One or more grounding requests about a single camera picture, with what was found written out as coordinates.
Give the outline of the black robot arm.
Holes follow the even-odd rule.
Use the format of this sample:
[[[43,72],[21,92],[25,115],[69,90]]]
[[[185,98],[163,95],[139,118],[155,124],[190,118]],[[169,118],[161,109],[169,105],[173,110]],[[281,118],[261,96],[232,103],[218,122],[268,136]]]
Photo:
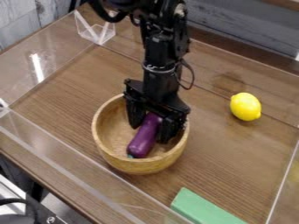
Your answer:
[[[138,128],[149,112],[163,119],[157,141],[167,143],[183,129],[191,108],[179,97],[191,39],[185,0],[89,0],[98,16],[110,23],[125,18],[141,29],[145,60],[142,80],[125,81],[129,123]]]

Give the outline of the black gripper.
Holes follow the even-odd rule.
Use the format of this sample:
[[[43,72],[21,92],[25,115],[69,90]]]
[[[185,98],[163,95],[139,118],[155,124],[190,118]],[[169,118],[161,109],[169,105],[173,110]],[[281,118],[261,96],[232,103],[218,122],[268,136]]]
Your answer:
[[[162,73],[145,71],[142,80],[126,79],[126,110],[129,123],[137,129],[146,118],[146,111],[155,112],[163,122],[157,141],[167,144],[185,128],[190,107],[179,98],[183,70],[175,68]]]

